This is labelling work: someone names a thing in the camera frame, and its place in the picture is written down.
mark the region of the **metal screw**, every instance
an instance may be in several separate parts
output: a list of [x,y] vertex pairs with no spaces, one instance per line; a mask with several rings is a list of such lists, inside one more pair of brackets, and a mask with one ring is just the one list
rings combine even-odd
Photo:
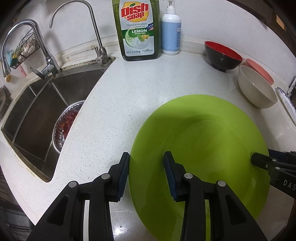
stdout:
[[218,185],[220,187],[225,187],[226,186],[226,182],[224,182],[224,181],[218,181]]
[[77,185],[77,182],[75,182],[75,181],[72,181],[69,183],[69,187],[71,187],[71,188],[76,187],[76,185]]
[[104,173],[104,174],[101,176],[101,178],[104,179],[104,180],[108,179],[109,177],[110,177],[110,175],[109,175],[108,173]]
[[191,173],[185,173],[184,177],[187,179],[191,179],[191,178],[193,178],[193,175]]

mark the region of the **green bottle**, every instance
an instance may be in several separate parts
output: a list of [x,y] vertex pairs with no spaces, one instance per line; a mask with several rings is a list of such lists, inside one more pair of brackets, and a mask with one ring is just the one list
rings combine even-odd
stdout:
[[158,0],[112,0],[121,54],[126,61],[155,59],[160,55]]

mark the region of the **chrome faucet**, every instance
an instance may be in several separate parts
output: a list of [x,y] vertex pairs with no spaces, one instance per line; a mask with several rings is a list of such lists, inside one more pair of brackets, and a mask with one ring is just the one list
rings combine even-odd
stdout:
[[56,76],[61,72],[61,69],[59,65],[57,64],[57,61],[55,60],[54,56],[50,53],[48,46],[46,45],[43,36],[40,33],[40,29],[38,24],[32,20],[32,19],[25,19],[16,25],[12,27],[12,29],[8,32],[6,38],[4,39],[2,48],[1,48],[1,59],[2,59],[2,68],[3,68],[3,76],[6,77],[10,73],[10,67],[9,64],[7,63],[6,56],[5,56],[5,47],[6,47],[6,42],[9,36],[16,30],[18,27],[23,26],[23,25],[28,25],[30,26],[34,33],[35,33],[35,38],[45,56],[46,64],[47,66],[42,70],[39,71],[33,67],[30,67],[31,71],[34,72],[36,75],[38,75],[40,78],[45,79],[49,73],[52,73],[53,76]]
[[99,42],[99,47],[100,47],[99,49],[98,49],[98,47],[95,47],[96,54],[97,54],[96,62],[100,63],[102,66],[105,66],[105,65],[109,64],[111,62],[111,60],[108,58],[107,51],[106,51],[105,47],[103,47],[103,45],[102,45],[102,41],[101,41],[101,38],[100,38],[100,35],[99,35],[98,27],[96,25],[96,19],[94,18],[93,9],[92,9],[91,5],[87,1],[84,1],[84,0],[71,0],[71,1],[63,3],[52,14],[52,17],[51,17],[50,23],[49,23],[49,28],[52,27],[52,24],[53,24],[53,21],[54,21],[54,16],[57,14],[57,12],[60,10],[60,8],[67,5],[67,4],[69,4],[69,3],[72,3],[72,2],[81,2],[81,3],[85,4],[88,7],[89,12],[91,14],[91,20],[92,20],[93,26],[94,26],[94,31],[96,33],[96,38],[97,38],[97,40]]

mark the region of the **american flag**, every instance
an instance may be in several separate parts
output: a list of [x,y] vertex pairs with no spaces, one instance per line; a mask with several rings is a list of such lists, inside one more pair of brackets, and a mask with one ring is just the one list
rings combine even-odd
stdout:
[[146,27],[147,30],[153,30],[153,23],[148,24]]

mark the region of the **speckled countertop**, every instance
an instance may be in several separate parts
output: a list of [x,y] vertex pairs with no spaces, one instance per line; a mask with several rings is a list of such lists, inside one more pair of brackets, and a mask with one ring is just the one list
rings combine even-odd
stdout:
[[[256,123],[268,148],[295,150],[296,127],[281,102],[269,109],[255,107],[240,91],[237,73],[238,68],[222,73],[205,56],[187,52],[138,62],[117,58],[81,108],[49,183],[33,174],[0,134],[0,164],[15,198],[36,224],[68,182],[90,182],[107,172],[122,152],[130,152],[140,127],[154,110],[188,94],[230,101]],[[285,226],[293,201],[271,187],[257,220],[269,240]],[[115,240],[155,240],[135,212],[128,185],[121,201],[110,203],[110,210]]]

